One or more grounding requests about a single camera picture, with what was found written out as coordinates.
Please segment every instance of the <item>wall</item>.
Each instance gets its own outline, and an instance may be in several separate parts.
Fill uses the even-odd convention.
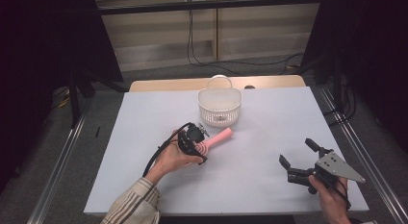
[[[96,1],[100,7],[183,2]],[[302,52],[318,7],[307,4],[193,11],[194,51],[203,62]],[[188,63],[189,16],[182,11],[104,15],[121,70]]]

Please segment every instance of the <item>plastic basket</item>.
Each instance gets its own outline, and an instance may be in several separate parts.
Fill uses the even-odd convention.
[[[230,83],[230,87],[210,87],[213,79],[222,78]],[[216,75],[207,83],[207,88],[198,92],[200,116],[209,126],[226,128],[234,124],[240,115],[242,92],[232,87],[230,79]]]

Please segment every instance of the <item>dark background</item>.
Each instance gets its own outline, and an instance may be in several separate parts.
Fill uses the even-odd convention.
[[[122,79],[101,17],[66,13],[96,9],[94,0],[0,2],[1,191],[36,143],[53,91],[68,86],[71,72]]]
[[[408,152],[408,0],[324,0],[302,65],[314,66],[318,84],[347,76],[378,121]]]

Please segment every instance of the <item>metal bar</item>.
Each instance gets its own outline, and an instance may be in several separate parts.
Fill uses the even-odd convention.
[[[84,111],[80,119],[78,120],[76,127],[74,129],[71,129],[68,138],[65,142],[63,151],[60,154],[60,157],[54,167],[54,170],[51,173],[51,176],[48,179],[48,182],[45,185],[45,188],[42,191],[42,194],[39,197],[27,224],[41,224],[44,221],[45,215],[47,214],[51,202],[54,198],[54,195],[57,191],[58,183],[61,177],[63,176],[66,164],[69,160],[69,156],[75,146],[78,136],[81,133],[82,127],[85,122],[85,117],[89,112],[92,101],[93,98],[90,98],[86,101],[84,105]]]
[[[329,108],[334,110],[336,108],[336,105],[333,102],[334,97],[331,94],[330,90],[327,87],[325,87],[321,88],[320,92]],[[335,117],[337,121],[339,122],[342,121],[339,125],[341,126],[345,137],[348,139],[360,163],[366,169],[372,183],[374,184],[379,195],[381,196],[385,205],[387,206],[388,210],[393,216],[395,223],[398,224],[408,223],[408,215],[406,210],[399,202],[399,199],[395,195],[393,189],[386,182],[383,175],[378,170],[373,159],[370,157],[369,152],[367,152],[366,147],[358,138],[357,134],[354,132],[350,123],[348,123],[348,121],[345,120],[345,116],[339,112],[335,112]]]
[[[333,97],[334,97],[334,106],[336,107],[335,110],[338,112],[343,113],[343,97],[342,97],[342,70],[340,67],[340,60],[337,55],[334,55],[333,64],[334,64],[334,90],[333,90]]]
[[[190,10],[208,10],[225,9],[257,6],[277,6],[277,5],[297,5],[320,3],[322,0],[216,0],[216,1],[195,1],[195,2],[177,2],[155,5],[125,6],[125,7],[100,7],[96,10],[71,10],[64,14],[77,14],[84,16],[108,15],[108,14],[126,14],[143,12],[171,12],[171,11],[190,11]]]
[[[71,129],[74,129],[81,117],[81,111],[79,109],[77,87],[75,85],[73,72],[71,72],[71,75],[69,76],[69,100],[71,101],[72,110]]]

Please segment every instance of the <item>human hand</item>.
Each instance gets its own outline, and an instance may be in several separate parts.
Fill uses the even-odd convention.
[[[339,178],[339,180],[340,181],[336,183],[336,189],[342,194],[345,194],[345,189],[347,189],[347,179]],[[350,223],[347,217],[345,200],[333,189],[327,189],[315,176],[309,176],[309,182],[319,192],[321,211],[326,220],[330,224]]]
[[[177,143],[178,135],[174,136],[170,144],[163,150],[163,152],[157,157],[153,167],[147,173],[145,178],[154,185],[165,176],[165,174],[176,171],[189,162],[201,163],[203,159],[198,156],[190,156],[184,154]]]

